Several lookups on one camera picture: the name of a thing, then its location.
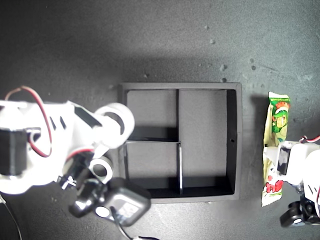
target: black plastic part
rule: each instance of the black plastic part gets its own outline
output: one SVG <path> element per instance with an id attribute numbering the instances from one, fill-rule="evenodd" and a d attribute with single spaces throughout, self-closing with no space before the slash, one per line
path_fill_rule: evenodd
<path id="1" fill-rule="evenodd" d="M 303 214 L 300 210 L 300 201 L 293 202 L 288 207 L 289 210 L 280 217 L 281 227 L 287 228 L 305 225 L 303 221 Z M 294 223 L 294 221 L 299 219 L 301 220 L 299 223 Z"/>
<path id="2" fill-rule="evenodd" d="M 299 227 L 305 224 L 320 225 L 315 203 L 304 195 L 300 197 L 300 201 L 290 203 L 288 208 L 289 210 L 280 217 L 281 227 Z"/>
<path id="3" fill-rule="evenodd" d="M 0 129 L 0 174 L 20 175 L 27 168 L 27 133 Z"/>
<path id="4" fill-rule="evenodd" d="M 302 209 L 303 219 L 306 224 L 319 225 L 320 218 L 315 209 L 315 203 L 304 196 L 301 197 L 300 205 Z"/>
<path id="5" fill-rule="evenodd" d="M 114 207 L 120 224 L 129 227 L 150 209 L 151 195 L 132 182 L 114 177 L 107 183 L 107 191 L 101 206 L 109 210 Z M 113 221 L 111 214 L 105 219 Z"/>
<path id="6" fill-rule="evenodd" d="M 69 206 L 69 212 L 77 218 L 83 217 L 95 208 L 106 190 L 106 185 L 97 179 L 89 178 L 85 180 L 78 191 L 76 201 Z"/>
<path id="7" fill-rule="evenodd" d="M 288 149 L 288 148 L 285 148 L 285 147 L 280 148 L 277 170 L 282 175 L 287 175 L 290 151 L 291 151 L 291 149 Z"/>
<path id="8" fill-rule="evenodd" d="M 73 157 L 67 173 L 57 181 L 63 190 L 69 187 L 79 187 L 86 179 L 94 177 L 88 169 L 93 156 L 92 152 L 82 152 Z"/>
<path id="9" fill-rule="evenodd" d="M 91 128 L 94 126 L 102 127 L 102 124 L 95 119 L 93 116 L 91 116 L 86 110 L 84 110 L 82 107 L 76 106 L 74 108 L 74 113 L 81 118 L 86 124 L 88 124 Z"/>

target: gray table surface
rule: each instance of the gray table surface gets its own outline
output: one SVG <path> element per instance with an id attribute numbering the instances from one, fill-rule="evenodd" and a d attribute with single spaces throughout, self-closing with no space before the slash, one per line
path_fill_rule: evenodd
<path id="1" fill-rule="evenodd" d="M 226 78 L 242 83 L 240 200 L 153 205 L 127 229 L 132 236 L 319 239 L 319 227 L 280 227 L 279 216 L 299 199 L 289 185 L 280 201 L 261 208 L 267 93 L 291 97 L 288 139 L 315 136 L 320 132 L 319 64 L 317 0 L 12 0 L 0 5 L 2 95 L 24 84 L 45 101 L 71 100 L 94 111 L 116 100 L 119 82 Z M 121 239 L 112 223 L 93 214 L 72 217 L 67 206 L 73 194 L 50 184 L 4 197 L 25 240 Z M 0 211 L 0 239 L 18 239 L 8 213 L 2 206 Z"/>

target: candy wrapper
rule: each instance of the candy wrapper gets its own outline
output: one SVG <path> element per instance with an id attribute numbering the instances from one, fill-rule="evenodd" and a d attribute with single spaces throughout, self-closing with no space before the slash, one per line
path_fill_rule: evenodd
<path id="1" fill-rule="evenodd" d="M 269 107 L 265 121 L 263 144 L 264 147 L 277 147 L 287 137 L 288 113 L 290 98 L 288 95 L 279 95 L 269 92 Z M 284 182 L 278 179 L 274 163 L 263 154 L 262 207 L 267 206 L 282 196 Z"/>

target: dust speck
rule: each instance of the dust speck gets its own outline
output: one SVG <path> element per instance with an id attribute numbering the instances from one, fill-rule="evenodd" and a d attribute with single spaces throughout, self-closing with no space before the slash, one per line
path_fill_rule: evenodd
<path id="1" fill-rule="evenodd" d="M 220 67 L 220 71 L 221 71 L 221 72 L 224 72 L 227 68 L 228 68 L 227 65 L 222 64 L 221 67 Z"/>

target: cable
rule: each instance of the cable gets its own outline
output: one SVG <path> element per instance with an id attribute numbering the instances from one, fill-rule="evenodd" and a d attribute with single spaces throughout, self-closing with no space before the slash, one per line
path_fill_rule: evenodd
<path id="1" fill-rule="evenodd" d="M 114 218 L 115 225 L 116 225 L 117 228 L 119 229 L 120 233 L 122 233 L 122 235 L 123 235 L 126 239 L 128 239 L 128 240 L 133 240 L 133 238 L 130 237 L 130 236 L 126 233 L 126 231 L 122 228 L 122 226 L 121 226 L 121 224 L 120 224 L 120 222 L 119 222 L 119 219 L 118 219 L 118 217 L 117 217 L 116 209 L 115 209 L 113 206 L 111 206 L 111 207 L 110 207 L 110 210 L 111 210 L 111 213 L 112 213 L 112 217 Z"/>
<path id="2" fill-rule="evenodd" d="M 7 202 L 4 200 L 4 198 L 1 196 L 1 194 L 0 194 L 0 200 L 2 201 L 2 203 L 3 203 L 4 206 L 5 206 L 5 208 L 6 208 L 7 211 L 9 212 L 11 218 L 13 219 L 14 224 L 15 224 L 15 227 L 16 227 L 16 230 L 17 230 L 17 232 L 18 232 L 18 234 L 19 234 L 20 240 L 22 240 L 22 235 L 21 235 L 20 227 L 19 227 L 19 225 L 18 225 L 18 223 L 17 223 L 17 221 L 16 221 L 16 218 L 15 218 L 15 216 L 13 215 L 13 213 L 11 212 L 10 208 L 7 206 Z"/>
<path id="3" fill-rule="evenodd" d="M 151 236 L 139 236 L 138 238 L 143 240 L 159 240 L 158 238 L 151 237 Z"/>
<path id="4" fill-rule="evenodd" d="M 315 143 L 320 140 L 320 135 L 313 139 L 308 139 L 307 136 L 302 136 L 301 139 L 299 140 L 299 143 L 302 143 L 304 140 L 308 143 Z"/>
<path id="5" fill-rule="evenodd" d="M 119 222 L 119 219 L 117 217 L 117 212 L 116 212 L 116 209 L 111 206 L 110 207 L 110 210 L 111 210 L 111 214 L 112 214 L 112 217 L 114 218 L 114 222 L 115 222 L 115 225 L 117 226 L 117 228 L 119 229 L 120 233 L 122 233 L 122 235 L 128 239 L 128 240 L 136 240 L 136 239 L 142 239 L 142 240 L 159 240 L 158 238 L 155 238 L 155 237 L 149 237 L 149 236 L 138 236 L 137 238 L 132 238 L 130 237 L 126 231 L 123 229 L 123 227 L 121 226 L 120 222 Z"/>
<path id="6" fill-rule="evenodd" d="M 67 157 L 66 160 L 68 161 L 69 159 L 73 158 L 75 155 L 84 153 L 84 152 L 93 152 L 94 149 L 90 147 L 79 147 L 73 150 Z"/>
<path id="7" fill-rule="evenodd" d="M 44 102 L 42 101 L 41 97 L 38 95 L 38 93 L 33 90 L 32 88 L 28 87 L 28 86 L 21 86 L 21 87 L 18 87 L 16 89 L 13 89 L 11 90 L 10 92 L 7 93 L 7 95 L 5 96 L 4 100 L 8 101 L 10 96 L 12 94 L 15 94 L 17 92 L 20 92 L 21 90 L 25 90 L 27 91 L 28 93 L 30 93 L 33 97 L 33 99 L 35 100 L 35 102 L 37 103 L 37 105 L 39 106 L 40 110 L 41 110 L 41 113 L 43 115 L 43 118 L 44 118 L 44 121 L 45 121 L 45 125 L 46 125 L 46 128 L 48 130 L 48 135 L 49 135 L 49 141 L 50 141 L 50 151 L 48 154 L 44 153 L 43 151 L 41 151 L 35 144 L 34 142 L 34 139 L 33 139 L 33 136 L 34 134 L 31 133 L 29 139 L 28 139 L 28 142 L 31 146 L 31 148 L 38 154 L 40 155 L 41 157 L 43 158 L 48 158 L 50 157 L 51 153 L 52 153 L 52 134 L 51 134 L 51 128 L 50 128 L 50 124 L 49 124 L 49 120 L 48 120 L 48 117 L 47 117 L 47 114 L 46 114 L 46 111 L 45 111 L 45 108 L 44 108 Z"/>

